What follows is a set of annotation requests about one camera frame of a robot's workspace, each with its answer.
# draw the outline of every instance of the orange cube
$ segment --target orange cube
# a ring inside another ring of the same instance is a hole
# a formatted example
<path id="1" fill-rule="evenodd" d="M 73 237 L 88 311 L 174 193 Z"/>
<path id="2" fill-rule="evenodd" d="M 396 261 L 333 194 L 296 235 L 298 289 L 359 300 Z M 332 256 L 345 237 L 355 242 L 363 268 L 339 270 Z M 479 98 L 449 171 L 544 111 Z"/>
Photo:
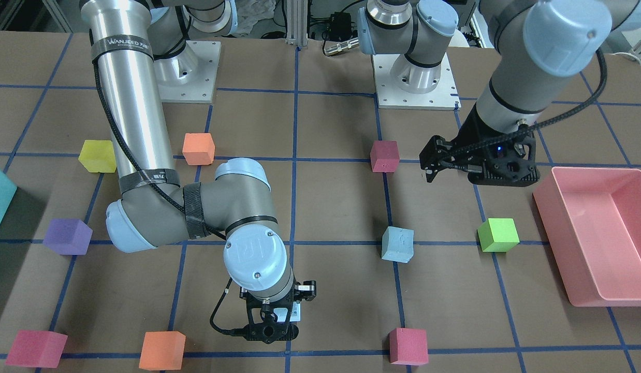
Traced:
<path id="1" fill-rule="evenodd" d="M 214 141 L 211 134 L 185 134 L 183 156 L 190 166 L 211 165 L 214 161 Z"/>
<path id="2" fill-rule="evenodd" d="M 147 332 L 143 339 L 139 368 L 180 370 L 183 368 L 185 335 L 181 332 Z"/>

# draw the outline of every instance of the cable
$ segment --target cable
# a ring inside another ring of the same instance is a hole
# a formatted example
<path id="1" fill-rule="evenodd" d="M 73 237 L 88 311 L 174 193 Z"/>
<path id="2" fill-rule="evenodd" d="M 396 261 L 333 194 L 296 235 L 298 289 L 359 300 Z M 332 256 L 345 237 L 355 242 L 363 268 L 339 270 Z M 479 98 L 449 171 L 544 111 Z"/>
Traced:
<path id="1" fill-rule="evenodd" d="M 604 53 L 602 52 L 601 49 L 597 49 L 595 54 L 597 55 L 597 61 L 599 62 L 599 71 L 600 71 L 599 87 L 597 87 L 597 90 L 592 95 L 590 95 L 590 97 L 588 97 L 588 99 L 585 100 L 583 103 L 570 109 L 569 111 L 566 111 L 565 113 L 562 113 L 558 116 L 550 118 L 549 120 L 545 120 L 540 123 L 537 123 L 536 125 L 531 125 L 530 127 L 522 128 L 520 130 L 517 130 L 516 132 L 512 132 L 511 134 L 492 137 L 491 139 L 486 139 L 484 141 L 476 142 L 475 144 L 460 147 L 458 149 L 450 151 L 445 156 L 443 156 L 443 158 L 441 158 L 439 162 L 444 161 L 451 157 L 456 157 L 461 154 L 470 153 L 471 151 L 476 151 L 489 146 L 494 146 L 495 144 L 500 144 L 501 142 L 509 141 L 519 136 L 530 135 L 535 130 L 540 130 L 541 128 L 547 127 L 551 124 L 557 123 L 562 120 L 566 120 L 567 118 L 574 116 L 577 113 L 580 113 L 581 111 L 583 111 L 583 109 L 592 105 L 593 102 L 595 102 L 597 98 L 602 94 L 602 92 L 604 92 L 604 88 L 608 78 L 608 71 L 606 66 L 606 60 L 604 58 Z"/>
<path id="2" fill-rule="evenodd" d="M 191 27 L 192 27 L 192 16 L 190 15 L 190 24 L 188 24 L 186 26 L 186 29 L 184 31 L 181 29 L 181 31 L 183 32 L 183 37 L 181 37 L 180 40 L 178 40 L 178 42 L 176 44 L 174 44 L 173 47 L 171 47 L 171 49 L 167 50 L 163 54 L 155 54 L 155 55 L 153 55 L 153 59 L 155 61 L 157 61 L 157 60 L 165 60 L 165 59 L 169 59 L 171 57 L 174 57 L 174 55 L 176 55 L 176 53 L 173 52 L 173 50 L 176 49 L 178 47 L 178 45 L 180 45 L 180 43 L 184 43 L 185 40 L 189 40 L 188 36 L 186 38 L 186 35 L 190 31 Z"/>
<path id="3" fill-rule="evenodd" d="M 231 335 L 231 331 L 219 328 L 214 323 L 214 316 L 217 314 L 217 311 L 219 310 L 219 306 L 221 306 L 222 302 L 224 301 L 224 297 L 226 297 L 226 294 L 228 294 L 228 288 L 230 288 L 231 283 L 233 282 L 233 278 L 228 278 L 228 283 L 226 284 L 226 287 L 224 288 L 224 292 L 222 293 L 222 296 L 219 297 L 219 300 L 217 301 L 217 305 L 214 306 L 214 311 L 212 312 L 210 316 L 210 326 L 219 333 L 222 333 L 223 335 Z"/>
<path id="4" fill-rule="evenodd" d="M 134 166 L 134 168 L 136 169 L 136 172 L 138 172 L 141 175 L 141 178 L 143 180 L 151 181 L 148 175 L 145 172 L 143 172 L 143 168 L 140 167 L 140 165 L 134 158 L 132 151 L 129 150 L 129 147 L 125 142 L 124 137 L 122 137 L 122 134 L 120 134 L 118 125 L 115 123 L 113 113 L 111 112 L 111 108 L 109 108 L 107 104 L 107 99 L 105 98 L 105 94 L 102 90 L 102 82 L 100 80 L 100 68 L 99 68 L 98 61 L 93 61 L 93 70 L 95 71 L 95 87 L 97 89 L 97 94 L 100 97 L 100 103 L 102 104 L 102 108 L 105 111 L 105 115 L 107 116 L 107 120 L 109 121 L 109 127 L 111 128 L 111 132 L 113 133 L 115 140 L 119 144 L 120 150 L 122 150 L 122 153 L 124 153 L 125 157 L 129 160 L 129 163 L 131 163 L 132 166 Z M 162 189 L 159 188 L 159 185 L 152 182 L 149 185 L 152 189 L 154 189 L 155 192 L 157 192 L 157 194 L 159 194 L 162 198 L 164 198 L 167 202 L 169 202 L 170 205 L 172 205 L 173 207 L 176 208 L 176 210 L 180 211 L 181 213 L 183 213 L 183 215 L 185 215 L 185 208 L 182 205 L 180 205 L 178 202 L 176 202 L 176 200 L 171 198 L 169 194 L 166 194 L 164 191 L 162 191 Z M 226 241 L 226 236 L 224 236 L 224 234 L 219 232 L 215 227 L 212 227 L 209 224 L 205 224 L 205 227 L 209 232 Z"/>
<path id="5" fill-rule="evenodd" d="M 346 7 L 344 7 L 344 9 L 341 9 L 341 11 L 339 13 L 343 13 L 343 12 L 346 11 L 346 9 L 352 7 L 353 5 L 359 4 L 359 3 L 363 2 L 363 1 L 364 0 L 357 0 L 356 2 L 352 2 L 352 3 L 348 4 L 348 5 L 346 5 Z"/>

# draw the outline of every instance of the pink tray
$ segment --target pink tray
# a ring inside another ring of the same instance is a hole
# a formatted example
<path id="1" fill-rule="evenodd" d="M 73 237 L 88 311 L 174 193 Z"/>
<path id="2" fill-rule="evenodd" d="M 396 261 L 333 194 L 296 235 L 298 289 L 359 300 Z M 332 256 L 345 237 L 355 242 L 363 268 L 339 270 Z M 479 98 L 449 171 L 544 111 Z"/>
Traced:
<path id="1" fill-rule="evenodd" d="M 554 167 L 533 194 L 569 302 L 641 306 L 641 170 Z"/>

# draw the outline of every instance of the yellow cube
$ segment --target yellow cube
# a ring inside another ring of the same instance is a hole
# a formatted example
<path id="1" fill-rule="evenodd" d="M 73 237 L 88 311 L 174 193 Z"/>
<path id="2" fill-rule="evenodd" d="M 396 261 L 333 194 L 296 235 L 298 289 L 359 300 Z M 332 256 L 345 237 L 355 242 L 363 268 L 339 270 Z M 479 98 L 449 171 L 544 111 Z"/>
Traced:
<path id="1" fill-rule="evenodd" d="M 86 140 L 83 142 L 79 162 L 90 173 L 114 173 L 115 154 L 110 140 Z"/>

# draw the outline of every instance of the magenta cube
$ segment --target magenta cube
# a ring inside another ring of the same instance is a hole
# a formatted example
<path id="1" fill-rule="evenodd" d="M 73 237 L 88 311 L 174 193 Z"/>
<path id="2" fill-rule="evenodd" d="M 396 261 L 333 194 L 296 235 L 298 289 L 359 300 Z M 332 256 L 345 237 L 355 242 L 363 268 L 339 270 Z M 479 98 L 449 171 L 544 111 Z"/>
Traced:
<path id="1" fill-rule="evenodd" d="M 44 246 L 60 255 L 84 255 L 93 230 L 79 219 L 53 219 L 44 236 Z"/>
<path id="2" fill-rule="evenodd" d="M 67 335 L 48 331 L 19 331 L 6 365 L 25 368 L 57 368 Z"/>
<path id="3" fill-rule="evenodd" d="M 396 141 L 374 141 L 371 148 L 371 170 L 393 173 L 399 167 L 399 147 Z"/>
<path id="4" fill-rule="evenodd" d="M 389 332 L 389 362 L 399 365 L 428 364 L 427 331 L 396 328 Z"/>

